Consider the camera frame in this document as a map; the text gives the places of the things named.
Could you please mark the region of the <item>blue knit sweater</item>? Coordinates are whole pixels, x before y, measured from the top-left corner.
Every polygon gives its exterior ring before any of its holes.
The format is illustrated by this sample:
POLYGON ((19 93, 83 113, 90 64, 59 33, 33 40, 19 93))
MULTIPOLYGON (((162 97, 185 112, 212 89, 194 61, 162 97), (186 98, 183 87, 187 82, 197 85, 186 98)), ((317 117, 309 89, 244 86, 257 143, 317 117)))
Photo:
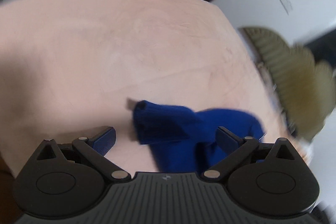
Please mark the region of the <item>blue knit sweater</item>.
POLYGON ((220 126, 240 138, 264 136, 260 122, 243 111, 194 112, 184 106, 149 101, 135 105, 133 124, 139 143, 150 147, 159 171, 165 173, 203 173, 227 157, 216 142, 220 126))

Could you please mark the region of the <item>olive striped headboard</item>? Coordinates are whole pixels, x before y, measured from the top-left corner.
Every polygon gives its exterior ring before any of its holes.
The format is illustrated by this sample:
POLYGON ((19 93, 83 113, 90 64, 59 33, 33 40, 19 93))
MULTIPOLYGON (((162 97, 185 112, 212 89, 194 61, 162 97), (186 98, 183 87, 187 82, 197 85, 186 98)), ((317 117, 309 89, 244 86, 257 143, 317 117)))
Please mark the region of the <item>olive striped headboard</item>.
POLYGON ((287 121, 297 137, 312 141, 335 108, 335 77, 326 61, 316 62, 306 47, 290 46, 264 27, 243 27, 268 69, 287 121))

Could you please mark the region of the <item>pink bed blanket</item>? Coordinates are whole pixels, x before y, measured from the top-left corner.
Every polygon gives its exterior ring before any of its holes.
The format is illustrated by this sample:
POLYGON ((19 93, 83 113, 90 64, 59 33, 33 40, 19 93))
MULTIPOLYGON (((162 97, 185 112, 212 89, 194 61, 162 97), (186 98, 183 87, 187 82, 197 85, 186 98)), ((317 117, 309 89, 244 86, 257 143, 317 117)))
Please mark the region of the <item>pink bed blanket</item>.
POLYGON ((239 109, 264 141, 285 137, 247 49, 201 0, 11 0, 1 4, 1 156, 17 175, 44 139, 68 143, 105 126, 107 157, 154 171, 131 107, 147 100, 195 111, 239 109))

